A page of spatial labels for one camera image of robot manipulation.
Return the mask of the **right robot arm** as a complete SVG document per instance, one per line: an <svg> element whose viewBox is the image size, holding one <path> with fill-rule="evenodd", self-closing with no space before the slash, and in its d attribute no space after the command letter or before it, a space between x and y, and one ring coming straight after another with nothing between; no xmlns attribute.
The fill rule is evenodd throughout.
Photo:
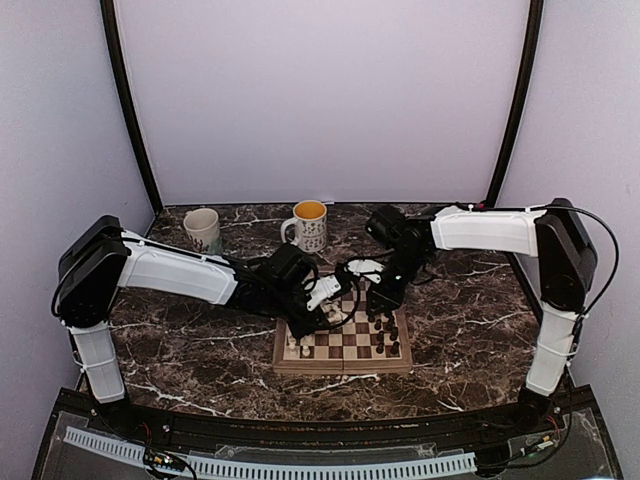
<svg viewBox="0 0 640 480"><path fill-rule="evenodd" d="M586 314L597 266L595 248L569 200L510 209L456 203L412 217L383 206L365 229L391 253L367 293L369 315L398 309L407 285L437 250L491 250L536 259L543 318L525 387L544 397L556 390Z"/></svg>

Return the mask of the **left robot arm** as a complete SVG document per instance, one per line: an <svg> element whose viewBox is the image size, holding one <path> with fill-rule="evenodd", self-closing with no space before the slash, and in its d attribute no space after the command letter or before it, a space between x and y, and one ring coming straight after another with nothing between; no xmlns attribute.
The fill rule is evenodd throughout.
<svg viewBox="0 0 640 480"><path fill-rule="evenodd" d="M324 328L323 303L340 289L299 248L283 244L252 259L195 253L124 229L117 217L96 220L59 261L51 311L68 329L101 417L120 436L141 427L112 336L112 315L125 293L156 291L252 315L282 318L301 338Z"/></svg>

